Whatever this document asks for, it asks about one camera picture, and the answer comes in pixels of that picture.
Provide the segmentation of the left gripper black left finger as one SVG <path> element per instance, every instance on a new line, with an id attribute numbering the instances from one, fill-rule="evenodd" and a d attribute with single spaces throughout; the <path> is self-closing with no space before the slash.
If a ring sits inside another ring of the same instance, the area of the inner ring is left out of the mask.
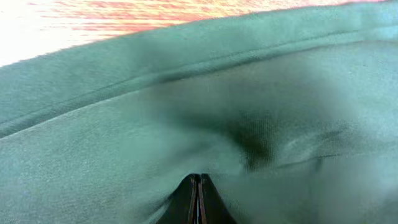
<path id="1" fill-rule="evenodd" d="M 199 175 L 187 175 L 169 198 L 169 206 L 156 224 L 198 223 Z"/>

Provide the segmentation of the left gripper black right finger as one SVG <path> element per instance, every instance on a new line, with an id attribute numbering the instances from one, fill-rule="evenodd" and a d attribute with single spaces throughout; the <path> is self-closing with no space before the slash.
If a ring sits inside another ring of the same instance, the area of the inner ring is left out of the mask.
<path id="1" fill-rule="evenodd" d="M 201 174 L 198 184 L 198 223 L 237 224 L 208 174 Z"/>

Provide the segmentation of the dark green cloth garment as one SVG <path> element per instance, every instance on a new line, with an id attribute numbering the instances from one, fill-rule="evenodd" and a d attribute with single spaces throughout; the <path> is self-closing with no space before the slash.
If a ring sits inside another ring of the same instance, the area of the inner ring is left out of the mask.
<path id="1" fill-rule="evenodd" d="M 1 68 L 1 222 L 397 222 L 397 2 L 211 19 Z"/>

